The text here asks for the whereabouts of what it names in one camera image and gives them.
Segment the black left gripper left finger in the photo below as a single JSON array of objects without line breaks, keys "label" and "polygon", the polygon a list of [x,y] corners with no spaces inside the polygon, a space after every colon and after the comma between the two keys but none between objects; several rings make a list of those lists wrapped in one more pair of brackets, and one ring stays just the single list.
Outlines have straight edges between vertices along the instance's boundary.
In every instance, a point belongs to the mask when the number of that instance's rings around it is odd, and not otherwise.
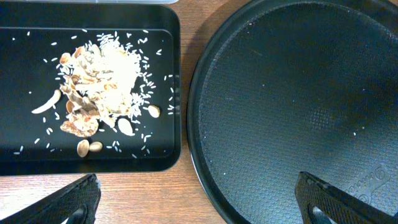
[{"label": "black left gripper left finger", "polygon": [[87,174],[1,223],[94,223],[100,198],[97,176]]}]

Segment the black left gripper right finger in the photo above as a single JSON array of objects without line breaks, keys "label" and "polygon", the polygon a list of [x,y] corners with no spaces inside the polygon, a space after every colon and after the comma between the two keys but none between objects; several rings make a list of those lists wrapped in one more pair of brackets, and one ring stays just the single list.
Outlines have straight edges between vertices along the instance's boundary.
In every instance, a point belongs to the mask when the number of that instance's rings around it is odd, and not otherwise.
[{"label": "black left gripper right finger", "polygon": [[324,180],[300,172],[295,197],[304,223],[397,223],[388,215]]}]

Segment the food scraps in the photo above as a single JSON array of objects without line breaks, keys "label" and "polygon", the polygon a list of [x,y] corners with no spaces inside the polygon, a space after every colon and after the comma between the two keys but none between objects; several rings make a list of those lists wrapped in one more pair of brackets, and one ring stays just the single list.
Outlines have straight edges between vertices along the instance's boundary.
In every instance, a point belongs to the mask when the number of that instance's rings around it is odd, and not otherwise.
[{"label": "food scraps", "polygon": [[173,41],[164,30],[5,29],[2,158],[73,146],[81,157],[167,157],[178,143]]}]

